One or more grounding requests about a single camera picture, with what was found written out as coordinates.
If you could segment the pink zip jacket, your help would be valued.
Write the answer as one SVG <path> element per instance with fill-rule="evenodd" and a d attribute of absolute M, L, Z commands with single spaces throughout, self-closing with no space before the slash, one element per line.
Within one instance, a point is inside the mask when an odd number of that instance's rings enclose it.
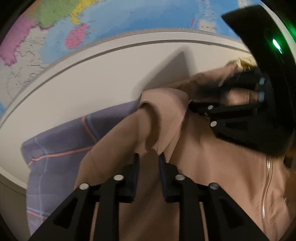
<path fill-rule="evenodd" d="M 238 62 L 198 73 L 142 93 L 138 110 L 110 130 L 83 158 L 76 180 L 97 185 L 140 155 L 137 194 L 119 211 L 121 240 L 177 240 L 177 204 L 164 201 L 158 155 L 193 181 L 216 182 L 240 205 L 269 240 L 295 224 L 295 170 L 283 157 L 269 157 L 215 138 L 209 121 L 188 110 L 205 86 L 224 84 L 241 72 Z"/>

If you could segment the cream yellow garment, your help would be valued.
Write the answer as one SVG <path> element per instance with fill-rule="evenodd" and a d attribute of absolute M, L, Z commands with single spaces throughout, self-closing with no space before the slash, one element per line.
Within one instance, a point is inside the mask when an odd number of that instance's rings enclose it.
<path fill-rule="evenodd" d="M 235 60 L 229 61 L 226 65 L 227 66 L 230 66 L 230 65 L 235 66 L 235 69 L 239 70 L 239 71 L 246 71 L 246 70 L 250 70 L 250 69 L 258 67 L 255 59 L 252 56 L 239 57 Z"/>

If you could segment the purple plaid bed sheet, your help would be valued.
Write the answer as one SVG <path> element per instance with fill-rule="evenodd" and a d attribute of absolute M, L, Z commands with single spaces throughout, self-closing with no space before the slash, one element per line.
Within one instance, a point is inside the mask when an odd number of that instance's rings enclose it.
<path fill-rule="evenodd" d="M 136 100 L 90 113 L 22 144 L 21 153 L 31 171 L 26 193 L 31 234 L 72 193 L 87 152 L 138 105 Z"/>

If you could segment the colourful wall map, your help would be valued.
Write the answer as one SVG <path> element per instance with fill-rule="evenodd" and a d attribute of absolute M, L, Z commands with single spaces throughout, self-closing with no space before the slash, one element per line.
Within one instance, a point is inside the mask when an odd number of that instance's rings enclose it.
<path fill-rule="evenodd" d="M 235 38 L 222 14 L 254 1 L 36 1 L 1 43 L 1 112 L 47 66 L 120 33 L 196 29 Z"/>

